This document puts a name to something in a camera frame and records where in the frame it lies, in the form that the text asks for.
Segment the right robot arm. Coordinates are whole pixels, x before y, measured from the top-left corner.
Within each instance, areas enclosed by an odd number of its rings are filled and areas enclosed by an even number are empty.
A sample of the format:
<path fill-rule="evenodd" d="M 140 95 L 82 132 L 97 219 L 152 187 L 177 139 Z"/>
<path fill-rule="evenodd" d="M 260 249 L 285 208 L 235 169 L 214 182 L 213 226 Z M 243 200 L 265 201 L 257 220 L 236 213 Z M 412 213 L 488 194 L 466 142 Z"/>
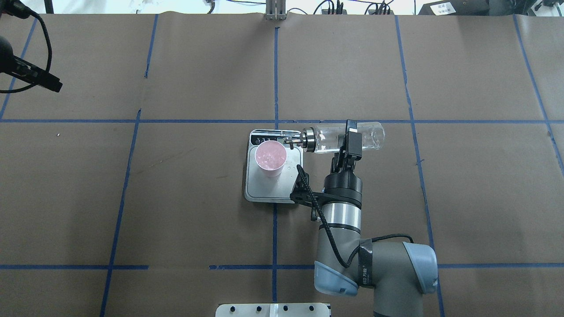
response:
<path fill-rule="evenodd" d="M 333 155 L 322 192 L 310 188 L 308 175 L 299 168 L 301 197 L 312 209 L 312 220 L 320 222 L 316 291 L 355 296 L 360 288 L 369 288 L 375 317 L 422 317 L 423 295 L 437 290 L 435 251 L 405 233 L 361 236 L 363 182 L 355 167 L 364 152 L 382 147 L 386 135 L 382 124 L 354 120 L 318 124 L 302 135 L 308 152 Z"/>

